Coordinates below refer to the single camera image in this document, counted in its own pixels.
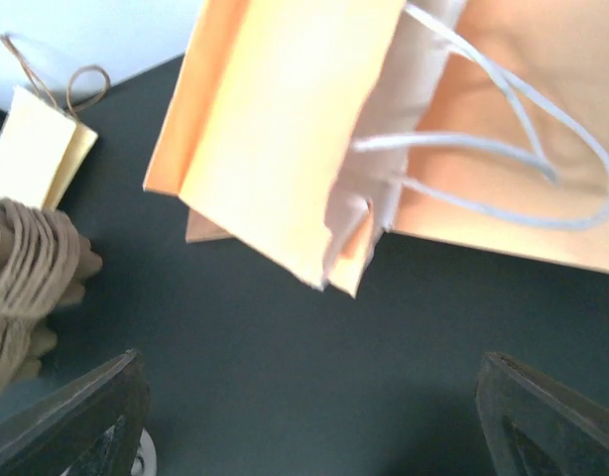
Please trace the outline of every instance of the white cord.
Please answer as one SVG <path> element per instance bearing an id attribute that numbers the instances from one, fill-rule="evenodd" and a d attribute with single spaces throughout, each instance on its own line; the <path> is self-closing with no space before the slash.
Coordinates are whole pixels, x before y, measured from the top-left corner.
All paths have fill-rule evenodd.
<path id="1" fill-rule="evenodd" d="M 452 43 L 451 50 L 467 58 L 469 60 L 477 62 L 483 67 L 490 78 L 494 81 L 499 88 L 506 95 L 510 101 L 513 109 L 519 115 L 521 119 L 521 113 L 525 115 L 525 118 L 521 120 L 525 131 L 530 137 L 532 147 L 536 152 L 536 156 L 532 156 L 527 151 L 522 149 L 508 146 L 498 141 L 492 141 L 488 139 L 474 138 L 465 134 L 448 134 L 448 133 L 409 133 L 409 134 L 389 134 L 382 136 L 374 136 L 365 139 L 357 139 L 352 143 L 352 148 L 356 151 L 373 151 L 373 150 L 386 150 L 395 148 L 408 148 L 412 146 L 457 146 L 457 147 L 468 147 L 477 148 L 490 153 L 498 153 L 513 159 L 519 160 L 527 165 L 538 168 L 543 172 L 549 179 L 554 179 L 555 174 L 548 163 L 545 154 L 541 150 L 538 152 L 537 148 L 540 146 L 538 142 L 538 136 L 534 131 L 531 121 L 525 112 L 523 106 L 518 102 L 511 99 L 516 94 L 510 86 L 515 87 L 523 94 L 525 94 L 532 102 L 541 107 L 546 113 L 555 117 L 558 121 L 567 126 L 571 131 L 578 135 L 585 144 L 591 148 L 591 150 L 600 158 L 602 164 L 609 176 L 609 154 L 604 148 L 595 140 L 595 138 L 589 134 L 580 124 L 563 112 L 560 108 L 551 103 L 548 99 L 538 93 L 529 84 L 522 81 L 515 74 L 500 67 L 490 59 L 483 56 L 468 42 L 463 40 L 460 36 L 450 30 L 447 26 L 443 25 L 439 20 L 420 9 L 412 3 L 408 3 L 405 7 L 405 12 L 413 16 L 416 20 L 421 22 L 426 27 L 433 30 L 435 33 L 443 36 L 446 40 Z M 582 230 L 596 226 L 607 219 L 609 219 L 609 198 L 602 208 L 594 215 L 586 218 L 578 218 L 573 220 L 558 220 L 553 218 L 537 218 L 521 213 L 516 213 L 508 210 L 502 210 L 500 208 L 480 203 L 477 201 L 466 200 L 453 196 L 449 193 L 434 189 L 421 183 L 416 178 L 410 178 L 406 175 L 394 175 L 392 179 L 400 182 L 403 186 L 412 188 L 418 192 L 427 194 L 433 198 L 437 198 L 448 203 L 466 208 L 472 211 L 478 211 L 502 220 L 511 221 L 517 224 L 536 226 L 542 228 L 562 229 L 562 230 Z"/>

